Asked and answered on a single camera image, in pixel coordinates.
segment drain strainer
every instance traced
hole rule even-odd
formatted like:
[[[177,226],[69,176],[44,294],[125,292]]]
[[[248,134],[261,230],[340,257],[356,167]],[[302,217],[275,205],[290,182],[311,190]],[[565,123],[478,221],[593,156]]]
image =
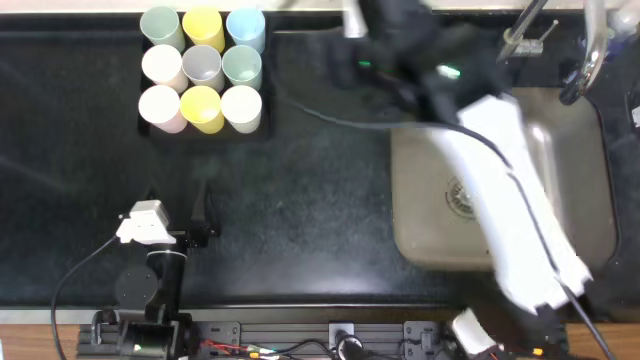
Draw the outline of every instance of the drain strainer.
[[[449,209],[451,209],[456,215],[465,219],[475,219],[471,197],[464,191],[464,188],[458,178],[454,177],[449,180],[445,196]]]

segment cup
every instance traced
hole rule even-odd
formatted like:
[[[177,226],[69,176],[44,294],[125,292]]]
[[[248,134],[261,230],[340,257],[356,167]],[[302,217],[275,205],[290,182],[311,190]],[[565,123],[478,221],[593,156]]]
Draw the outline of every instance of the cup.
[[[187,89],[189,80],[182,72],[182,56],[169,45],[156,45],[142,57],[142,72],[158,85],[167,85],[176,92]]]
[[[180,112],[180,96],[166,85],[155,85],[143,92],[138,111],[143,119],[170,134],[179,133],[187,126]]]
[[[220,95],[208,86],[194,86],[185,91],[180,100],[180,111],[205,134],[215,134],[224,126]]]
[[[233,10],[227,17],[227,31],[233,42],[250,46],[260,54],[264,51],[265,24],[262,11],[253,8]]]
[[[222,16],[214,7],[200,6],[187,11],[182,27],[194,44],[209,45],[220,53],[224,51]]]
[[[224,89],[222,58],[208,45],[196,45],[182,56],[182,71],[195,85],[208,86],[218,93]]]
[[[179,52],[184,50],[180,18],[170,7],[156,6],[147,10],[140,18],[140,31],[154,45],[170,45]]]
[[[234,86],[222,95],[222,114],[238,132],[249,134],[260,126],[262,98],[249,86]]]
[[[222,70],[233,85],[247,85],[256,90],[262,86],[262,59],[246,45],[236,45],[222,57]]]

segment wooden surface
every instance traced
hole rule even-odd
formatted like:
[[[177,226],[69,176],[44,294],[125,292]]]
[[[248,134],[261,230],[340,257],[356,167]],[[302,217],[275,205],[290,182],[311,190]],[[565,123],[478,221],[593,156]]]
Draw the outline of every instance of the wooden surface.
[[[618,360],[640,359],[640,324],[599,325]],[[58,327],[67,359],[75,359],[77,325]],[[604,359],[589,330],[583,325],[567,325],[571,352]],[[0,325],[5,360],[58,360],[49,325]]]

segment stainless steel sink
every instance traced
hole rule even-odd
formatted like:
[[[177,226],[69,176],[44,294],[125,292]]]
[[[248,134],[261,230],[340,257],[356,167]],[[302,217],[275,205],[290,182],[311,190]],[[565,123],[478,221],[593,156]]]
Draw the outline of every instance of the stainless steel sink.
[[[555,215],[578,256],[597,268],[613,255],[617,241],[600,120],[586,99],[565,106],[559,94],[560,89],[513,90]],[[432,269],[490,269],[473,199],[425,131],[398,129],[391,139],[393,221],[400,252]]]

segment black countertop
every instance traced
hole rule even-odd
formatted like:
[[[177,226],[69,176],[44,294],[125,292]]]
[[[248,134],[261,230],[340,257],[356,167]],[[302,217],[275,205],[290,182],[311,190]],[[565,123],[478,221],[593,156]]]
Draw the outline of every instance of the black countertop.
[[[559,86],[559,64],[581,57],[579,17],[559,16],[562,25],[541,58],[513,61],[518,86]],[[514,18],[465,17],[496,28]],[[327,124],[273,97],[268,141],[157,144],[136,131],[142,58],[136,17],[5,20],[0,28],[0,306],[46,306],[55,283],[113,235],[117,215],[150,188],[181,221],[203,184],[214,189],[223,236],[190,255],[186,308],[463,303],[456,284],[478,275],[427,271],[396,249],[388,133]],[[538,19],[531,36],[542,32],[547,20]],[[339,18],[305,21],[325,27]],[[303,35],[276,37],[272,56],[279,76],[300,101],[362,121],[399,115],[384,94],[341,92],[310,71]],[[594,272],[589,295],[610,313],[640,304],[640,144],[629,131],[623,97],[640,77],[639,63],[635,44],[604,66],[588,96],[603,119],[620,237],[614,259]],[[141,246],[112,247],[69,282],[62,305],[113,304],[119,272],[144,258]]]

